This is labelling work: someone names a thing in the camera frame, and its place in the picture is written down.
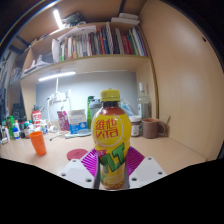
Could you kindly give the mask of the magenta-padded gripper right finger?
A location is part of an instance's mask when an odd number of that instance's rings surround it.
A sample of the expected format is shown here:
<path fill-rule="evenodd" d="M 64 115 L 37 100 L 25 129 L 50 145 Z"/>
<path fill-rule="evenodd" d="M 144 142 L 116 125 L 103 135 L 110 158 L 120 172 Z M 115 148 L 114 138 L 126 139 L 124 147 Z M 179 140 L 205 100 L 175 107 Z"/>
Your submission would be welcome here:
<path fill-rule="evenodd" d="M 125 161 L 126 189 L 140 188 L 165 176 L 165 171 L 153 157 L 145 157 L 132 146 L 129 147 Z"/>

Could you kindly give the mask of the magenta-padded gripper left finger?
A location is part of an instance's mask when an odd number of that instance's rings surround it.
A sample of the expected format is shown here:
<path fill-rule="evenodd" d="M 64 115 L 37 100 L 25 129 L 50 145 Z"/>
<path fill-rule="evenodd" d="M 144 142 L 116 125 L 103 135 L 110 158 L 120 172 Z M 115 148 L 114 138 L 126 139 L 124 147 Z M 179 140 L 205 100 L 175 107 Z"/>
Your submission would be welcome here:
<path fill-rule="evenodd" d="M 100 162 L 96 150 L 90 150 L 81 159 L 71 159 L 60 177 L 84 188 L 98 189 Z"/>

